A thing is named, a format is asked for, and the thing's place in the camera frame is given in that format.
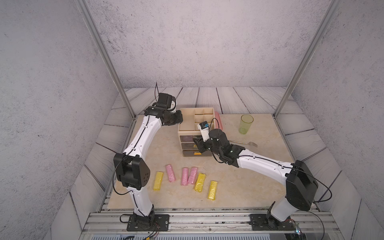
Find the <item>beige drawer organizer cabinet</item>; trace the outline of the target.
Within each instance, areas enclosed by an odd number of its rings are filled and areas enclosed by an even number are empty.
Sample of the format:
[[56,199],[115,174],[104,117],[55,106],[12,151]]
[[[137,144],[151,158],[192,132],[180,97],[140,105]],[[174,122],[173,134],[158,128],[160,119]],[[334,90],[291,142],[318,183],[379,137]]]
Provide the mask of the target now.
[[195,145],[194,137],[201,136],[198,124],[207,121],[209,124],[215,118],[214,108],[180,108],[183,122],[179,124],[178,135],[183,150],[199,151]]

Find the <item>transparent drawer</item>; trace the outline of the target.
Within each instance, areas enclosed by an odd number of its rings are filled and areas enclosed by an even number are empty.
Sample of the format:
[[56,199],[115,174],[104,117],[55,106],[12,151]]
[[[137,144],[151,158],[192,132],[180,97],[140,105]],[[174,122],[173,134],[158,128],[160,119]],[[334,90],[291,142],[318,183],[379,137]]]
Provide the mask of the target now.
[[209,151],[200,153],[199,151],[195,151],[195,150],[183,150],[182,153],[184,157],[211,157],[212,156],[212,153]]

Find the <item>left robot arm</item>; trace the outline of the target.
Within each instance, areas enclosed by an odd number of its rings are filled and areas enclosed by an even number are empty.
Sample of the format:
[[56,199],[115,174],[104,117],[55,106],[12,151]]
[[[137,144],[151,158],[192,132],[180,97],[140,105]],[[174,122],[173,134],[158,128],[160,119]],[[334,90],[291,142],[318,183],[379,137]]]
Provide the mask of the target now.
[[114,157],[117,180],[127,188],[134,203],[134,214],[137,216],[147,218],[153,212],[153,204],[146,189],[151,170],[145,162],[151,143],[162,126],[173,126],[182,122],[183,115],[180,110],[148,107],[131,143],[123,153]]

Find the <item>pink bag roll right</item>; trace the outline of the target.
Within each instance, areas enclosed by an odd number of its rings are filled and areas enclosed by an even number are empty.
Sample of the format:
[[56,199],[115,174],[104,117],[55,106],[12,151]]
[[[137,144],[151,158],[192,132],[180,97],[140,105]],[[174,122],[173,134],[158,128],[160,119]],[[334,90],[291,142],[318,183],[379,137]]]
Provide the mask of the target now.
[[197,167],[192,167],[190,175],[189,175],[189,178],[188,178],[188,184],[189,185],[194,185],[195,182],[196,182],[197,176],[198,176],[198,168]]

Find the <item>green translucent cup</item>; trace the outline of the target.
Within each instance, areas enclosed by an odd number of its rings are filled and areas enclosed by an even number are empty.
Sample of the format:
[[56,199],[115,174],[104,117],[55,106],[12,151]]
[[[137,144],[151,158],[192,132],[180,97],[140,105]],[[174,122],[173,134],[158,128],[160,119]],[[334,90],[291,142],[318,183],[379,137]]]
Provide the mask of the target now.
[[252,123],[254,122],[254,118],[251,115],[242,115],[241,116],[241,122],[239,125],[239,133],[240,134],[247,134],[249,129],[252,126]]

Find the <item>pink bag roll middle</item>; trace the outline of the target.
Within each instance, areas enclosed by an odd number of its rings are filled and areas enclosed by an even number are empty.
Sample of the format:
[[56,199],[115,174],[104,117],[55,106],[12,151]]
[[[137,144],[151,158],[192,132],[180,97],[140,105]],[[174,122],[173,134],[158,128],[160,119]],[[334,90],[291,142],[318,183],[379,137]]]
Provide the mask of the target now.
[[182,177],[181,177],[181,185],[182,186],[188,185],[188,178],[189,178],[189,168],[183,168],[182,169]]

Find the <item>yellow bag roll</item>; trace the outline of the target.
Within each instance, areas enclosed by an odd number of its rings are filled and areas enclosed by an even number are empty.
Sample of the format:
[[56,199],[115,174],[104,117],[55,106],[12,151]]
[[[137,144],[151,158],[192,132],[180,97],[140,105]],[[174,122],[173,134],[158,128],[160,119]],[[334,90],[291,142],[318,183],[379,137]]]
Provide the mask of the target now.
[[209,200],[214,201],[216,199],[217,188],[218,188],[218,182],[211,181],[209,186],[208,196],[207,196]]
[[163,172],[156,172],[153,191],[159,191],[161,189],[163,176],[164,176]]
[[206,174],[203,174],[203,173],[198,174],[198,177],[194,186],[194,190],[196,192],[201,193],[203,191],[205,179],[206,179]]

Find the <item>yellow bag roll right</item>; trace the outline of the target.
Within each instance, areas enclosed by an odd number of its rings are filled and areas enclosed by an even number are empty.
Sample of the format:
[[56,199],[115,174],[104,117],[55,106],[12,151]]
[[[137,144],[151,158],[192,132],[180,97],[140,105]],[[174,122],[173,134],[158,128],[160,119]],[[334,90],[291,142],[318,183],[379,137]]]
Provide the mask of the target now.
[[217,188],[218,188],[218,182],[211,181],[209,186],[208,196],[207,196],[209,200],[214,201],[216,199]]

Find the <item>pink bag roll left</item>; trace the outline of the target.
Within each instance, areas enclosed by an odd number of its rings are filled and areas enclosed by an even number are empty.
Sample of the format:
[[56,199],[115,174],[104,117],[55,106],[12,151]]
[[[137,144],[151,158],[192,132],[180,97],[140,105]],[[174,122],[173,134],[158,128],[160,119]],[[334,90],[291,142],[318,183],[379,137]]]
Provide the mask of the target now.
[[169,182],[170,183],[175,182],[176,177],[175,177],[175,173],[174,173],[174,170],[173,170],[173,167],[171,164],[166,165],[166,171],[167,171]]

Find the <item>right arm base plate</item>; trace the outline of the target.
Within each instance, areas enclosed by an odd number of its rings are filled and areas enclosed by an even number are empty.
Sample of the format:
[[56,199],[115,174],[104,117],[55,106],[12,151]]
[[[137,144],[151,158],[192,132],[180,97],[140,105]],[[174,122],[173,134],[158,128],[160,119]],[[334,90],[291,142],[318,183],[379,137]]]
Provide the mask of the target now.
[[250,214],[250,226],[253,231],[295,231],[296,226],[292,220],[279,222],[273,217],[263,214]]

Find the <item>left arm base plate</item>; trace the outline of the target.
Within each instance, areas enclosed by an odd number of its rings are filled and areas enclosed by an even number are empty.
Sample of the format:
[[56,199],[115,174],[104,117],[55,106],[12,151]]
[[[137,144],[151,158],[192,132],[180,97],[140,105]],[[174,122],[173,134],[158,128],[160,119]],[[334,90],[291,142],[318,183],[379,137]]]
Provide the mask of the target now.
[[169,230],[170,215],[154,215],[142,217],[130,215],[127,223],[128,232],[167,232]]

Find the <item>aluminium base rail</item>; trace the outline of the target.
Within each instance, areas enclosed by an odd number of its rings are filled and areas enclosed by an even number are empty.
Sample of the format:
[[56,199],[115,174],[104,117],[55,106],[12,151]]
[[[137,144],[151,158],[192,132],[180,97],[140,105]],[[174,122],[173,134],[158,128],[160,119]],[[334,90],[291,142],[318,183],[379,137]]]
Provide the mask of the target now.
[[[168,234],[229,234],[267,231],[258,228],[256,222],[265,216],[265,208],[256,209],[158,209],[157,215],[168,215]],[[86,220],[82,235],[126,234],[129,209],[106,210],[91,213]],[[298,211],[290,216],[290,222],[297,224],[305,234],[318,233],[324,238],[342,240],[344,237],[329,212],[318,212],[315,209]]]

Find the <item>left aluminium frame post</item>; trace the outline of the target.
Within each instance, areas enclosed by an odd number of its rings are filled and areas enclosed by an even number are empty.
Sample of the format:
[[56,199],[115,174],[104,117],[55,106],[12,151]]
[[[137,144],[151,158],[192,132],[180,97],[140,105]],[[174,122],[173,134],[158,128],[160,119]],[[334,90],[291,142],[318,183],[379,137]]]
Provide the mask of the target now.
[[85,24],[91,34],[91,37],[94,41],[94,43],[96,44],[97,48],[98,48],[98,51],[103,59],[103,62],[104,64],[106,65],[107,69],[108,69],[108,72],[112,78],[112,81],[114,82],[116,88],[117,88],[117,91],[123,101],[123,104],[124,106],[127,108],[128,110],[128,113],[129,115],[135,119],[136,118],[136,114],[130,104],[130,101],[127,97],[127,94],[122,86],[122,83],[120,81],[120,78],[118,76],[118,73],[112,63],[112,60],[108,54],[108,51],[103,43],[103,40],[101,38],[101,35],[97,29],[97,26],[94,22],[94,19],[91,15],[91,12],[87,6],[87,1],[84,1],[84,0],[76,0],[75,1],[77,6],[78,6],[78,9],[85,21]]

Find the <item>aluminium frame post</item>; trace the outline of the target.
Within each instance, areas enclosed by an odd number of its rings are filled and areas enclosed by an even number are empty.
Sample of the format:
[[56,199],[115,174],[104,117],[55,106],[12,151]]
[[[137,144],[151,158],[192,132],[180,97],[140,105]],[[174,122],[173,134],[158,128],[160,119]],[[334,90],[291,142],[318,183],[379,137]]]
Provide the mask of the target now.
[[112,63],[112,60],[108,54],[108,51],[103,43],[103,40],[101,38],[101,35],[97,29],[97,26],[94,22],[94,19],[91,15],[91,12],[87,6],[87,1],[84,1],[84,0],[76,0],[75,1],[77,6],[78,6],[78,9],[85,21],[85,24],[91,34],[91,37],[94,41],[94,43],[96,44],[97,48],[98,48],[98,51],[103,59],[103,62],[104,64],[106,65],[107,69],[108,69],[108,72],[112,78],[112,81],[114,82],[116,88],[117,88],[117,91],[123,101],[123,104],[124,106],[127,108],[128,110],[128,113],[129,115],[135,119],[136,118],[136,114],[130,104],[130,101],[127,97],[127,94],[122,86],[122,83],[120,81],[120,78],[118,76],[118,73]]
[[289,99],[289,96],[293,93],[295,87],[297,86],[300,78],[302,77],[307,65],[309,64],[311,58],[313,57],[318,45],[320,44],[320,41],[322,40],[323,36],[325,35],[329,25],[331,24],[335,14],[337,13],[341,0],[332,0],[330,2],[330,5],[320,22],[317,30],[315,31],[314,36],[312,37],[312,40],[310,41],[308,48],[306,52],[303,55],[303,58],[301,59],[293,77],[291,78],[285,93],[282,96],[282,99],[276,108],[273,117],[276,120],[278,116],[282,113],[282,110],[284,109],[286,102]]

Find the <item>right aluminium frame post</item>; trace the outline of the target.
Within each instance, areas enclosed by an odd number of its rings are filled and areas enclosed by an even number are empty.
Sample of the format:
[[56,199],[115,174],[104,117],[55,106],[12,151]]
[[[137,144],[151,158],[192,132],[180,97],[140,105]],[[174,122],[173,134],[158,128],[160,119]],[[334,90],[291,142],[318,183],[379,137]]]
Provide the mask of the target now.
[[311,58],[313,57],[318,45],[320,44],[320,41],[322,40],[323,36],[325,35],[329,25],[331,24],[335,14],[337,13],[341,0],[332,0],[330,2],[330,5],[320,22],[317,30],[315,31],[314,36],[312,37],[312,40],[310,41],[308,48],[306,52],[303,55],[303,58],[301,59],[293,77],[291,78],[285,93],[282,96],[282,99],[276,108],[273,117],[276,120],[278,116],[282,113],[282,110],[284,109],[286,102],[289,99],[289,96],[293,93],[295,87],[297,86],[300,78],[302,77],[307,65],[309,64]]

